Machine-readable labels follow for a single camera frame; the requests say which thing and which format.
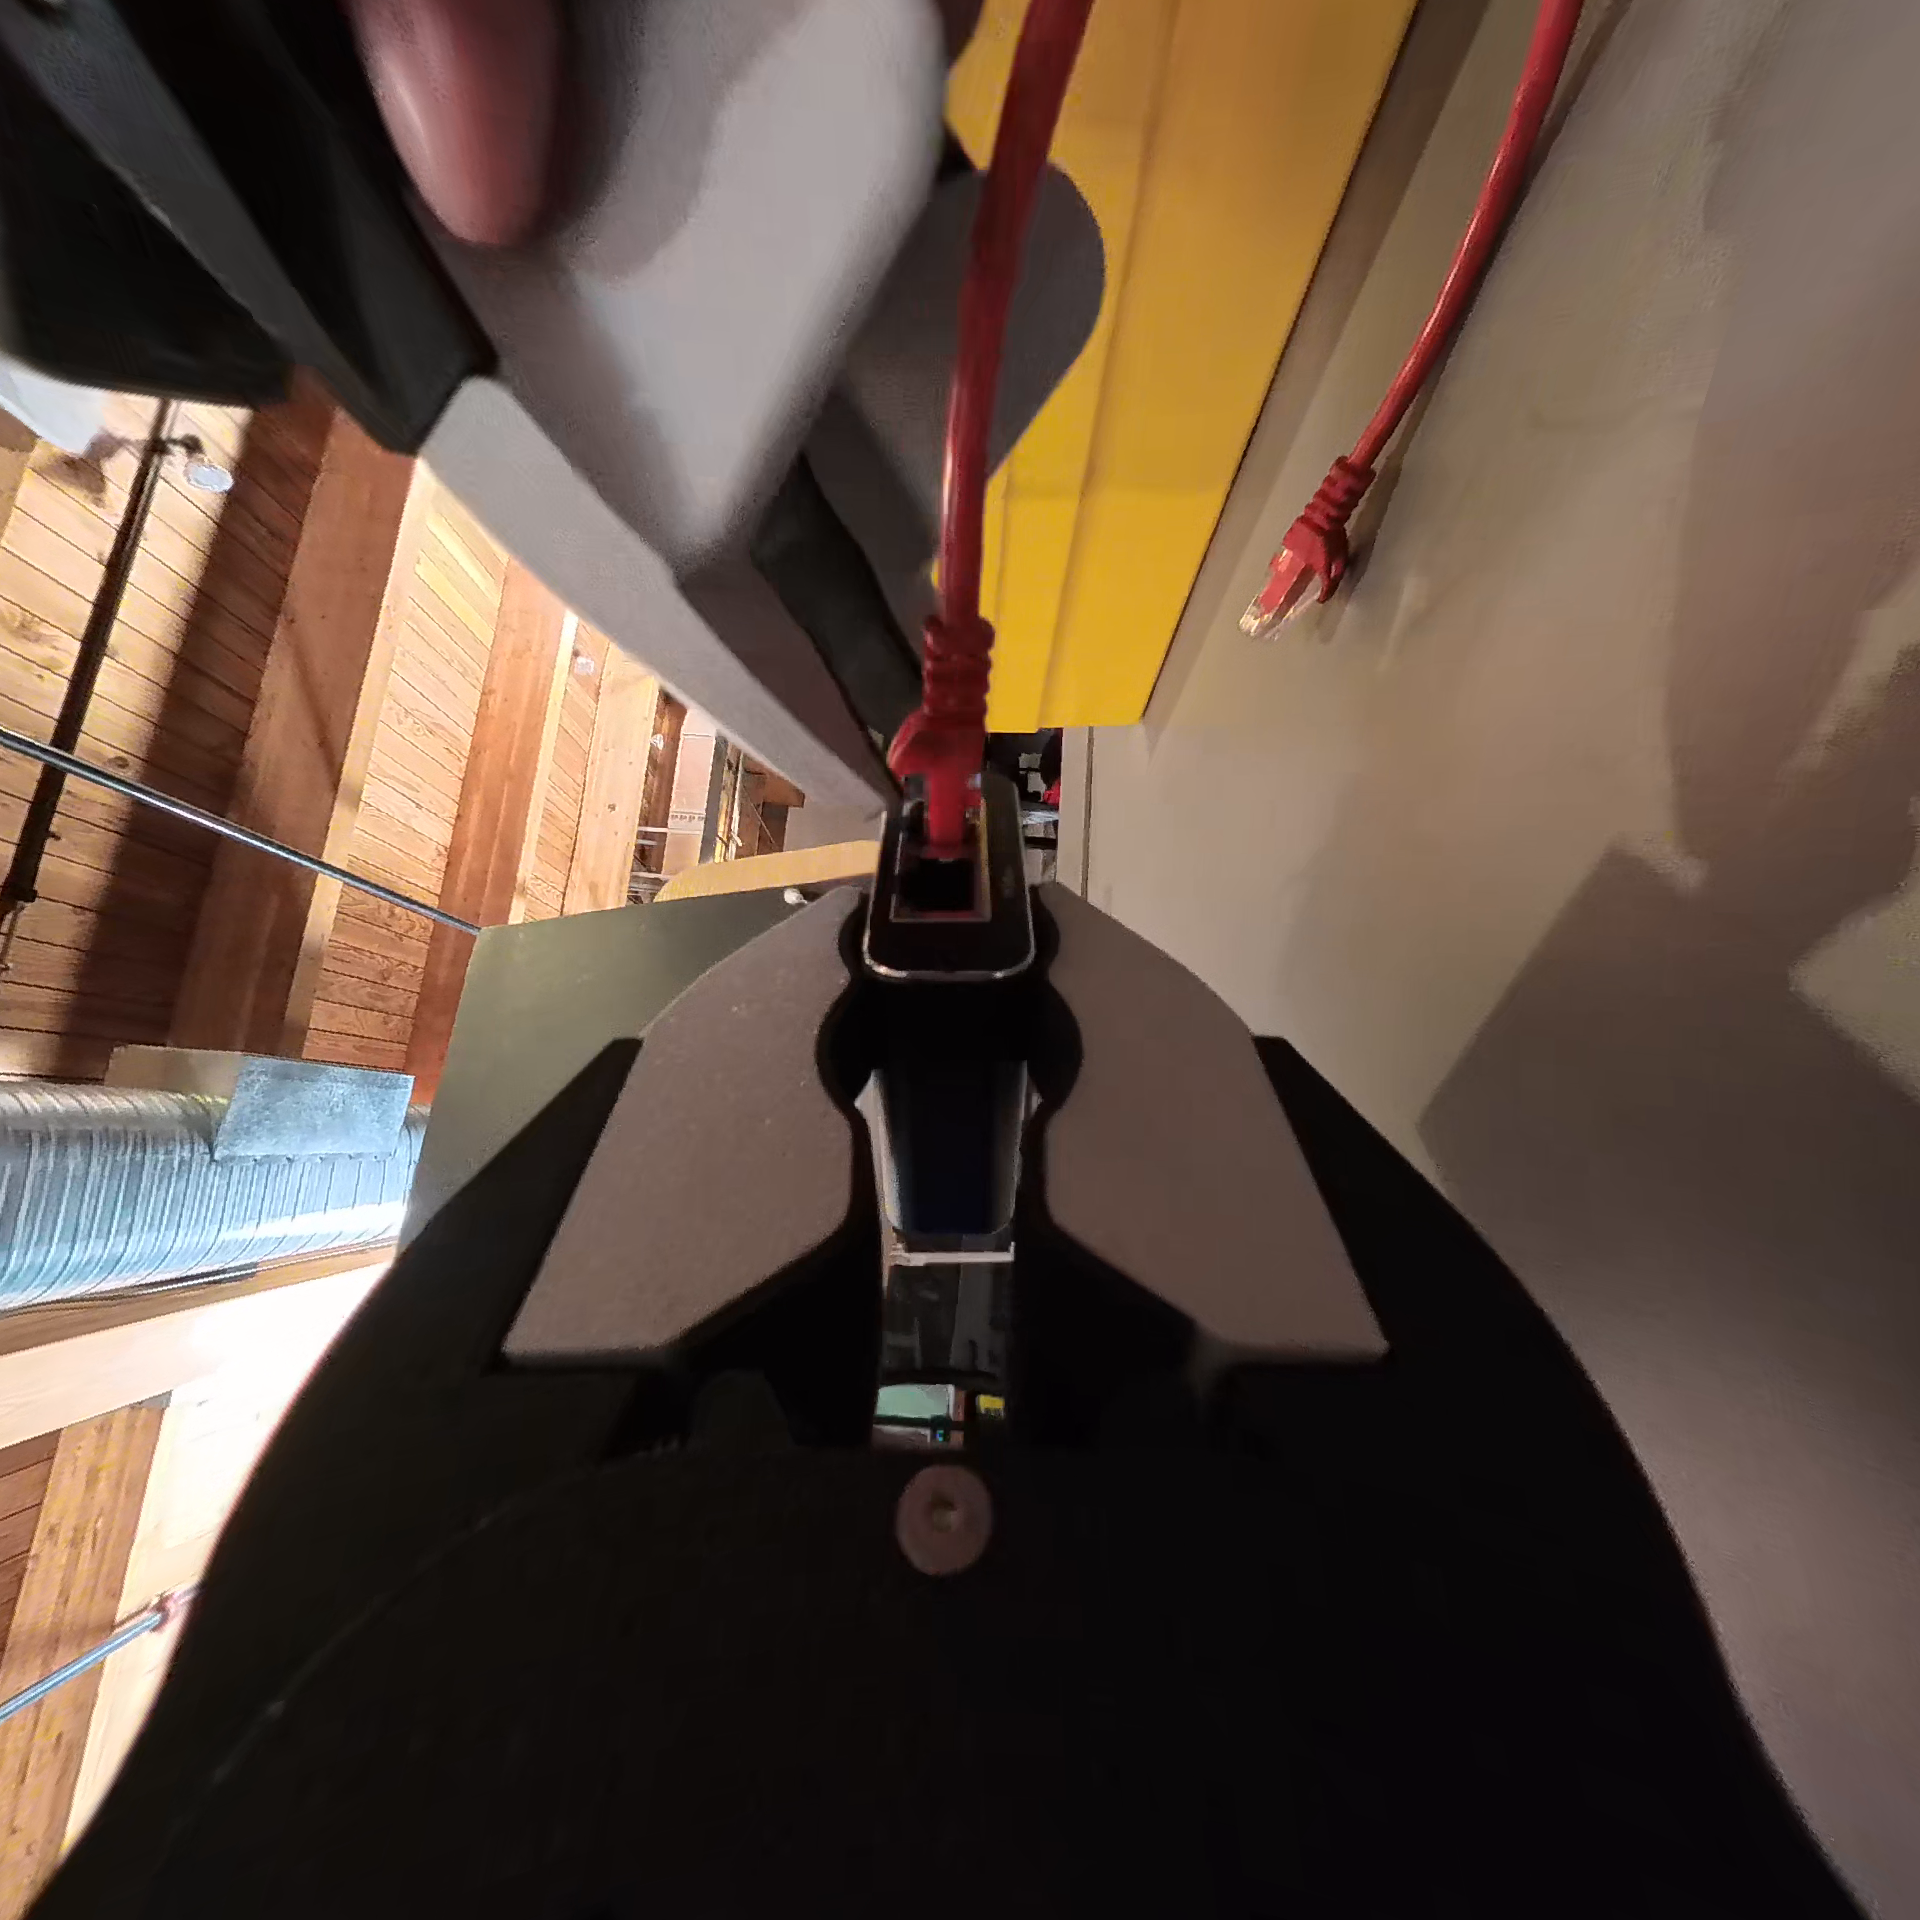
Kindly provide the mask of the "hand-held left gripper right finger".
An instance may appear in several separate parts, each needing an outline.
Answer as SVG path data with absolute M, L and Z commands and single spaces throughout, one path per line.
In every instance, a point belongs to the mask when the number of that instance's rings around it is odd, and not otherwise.
M 1038 916 L 1018 1439 L 1189 1437 L 1283 1382 L 1379 1375 L 1392 1343 L 1250 1027 L 1065 886 Z

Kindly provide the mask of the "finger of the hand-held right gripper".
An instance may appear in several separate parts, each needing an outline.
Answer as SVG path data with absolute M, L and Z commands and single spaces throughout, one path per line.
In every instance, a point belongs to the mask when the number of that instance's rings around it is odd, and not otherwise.
M 873 733 L 750 560 L 679 579 L 492 376 L 455 390 L 420 453 L 512 560 L 762 765 L 860 813 L 895 803 Z
M 886 599 L 935 596 L 956 303 L 980 190 L 982 173 L 969 165 L 932 186 L 818 415 L 818 480 Z M 1049 165 L 1006 323 L 989 476 L 1083 355 L 1102 282 L 1098 216 Z

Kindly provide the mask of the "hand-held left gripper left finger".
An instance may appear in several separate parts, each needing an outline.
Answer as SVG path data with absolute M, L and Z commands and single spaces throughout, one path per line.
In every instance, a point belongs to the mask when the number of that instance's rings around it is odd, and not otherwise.
M 789 907 L 642 1027 L 503 1336 L 508 1365 L 628 1369 L 658 1427 L 719 1379 L 760 1379 L 793 1442 L 870 1442 L 878 1199 L 822 1066 L 862 903 L 830 886 Z

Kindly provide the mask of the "yellow storage bin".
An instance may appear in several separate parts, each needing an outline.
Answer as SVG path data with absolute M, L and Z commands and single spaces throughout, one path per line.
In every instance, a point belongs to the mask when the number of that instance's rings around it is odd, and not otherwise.
M 1415 2 L 1095 2 L 1049 156 L 1098 323 L 985 487 L 993 732 L 1138 723 Z

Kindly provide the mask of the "black ethernet adapter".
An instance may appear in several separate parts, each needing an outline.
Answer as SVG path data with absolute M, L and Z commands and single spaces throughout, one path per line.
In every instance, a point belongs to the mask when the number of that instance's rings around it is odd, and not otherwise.
M 879 1195 L 909 1262 L 1012 1257 L 1038 959 L 1013 779 L 982 770 L 955 853 L 932 850 L 909 790 L 886 820 L 860 936 Z

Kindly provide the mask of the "person's right hand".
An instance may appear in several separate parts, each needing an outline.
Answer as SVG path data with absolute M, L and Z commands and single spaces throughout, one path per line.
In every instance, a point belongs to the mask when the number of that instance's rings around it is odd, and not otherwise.
M 420 203 L 459 242 L 522 242 L 549 203 L 563 2 L 342 2 Z

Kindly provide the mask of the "silver flexible duct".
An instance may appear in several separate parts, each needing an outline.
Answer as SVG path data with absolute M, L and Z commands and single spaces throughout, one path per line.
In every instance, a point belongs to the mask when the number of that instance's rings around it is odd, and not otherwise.
M 389 1243 L 429 1112 L 415 1077 L 119 1045 L 100 1085 L 3 1085 L 3 1310 Z

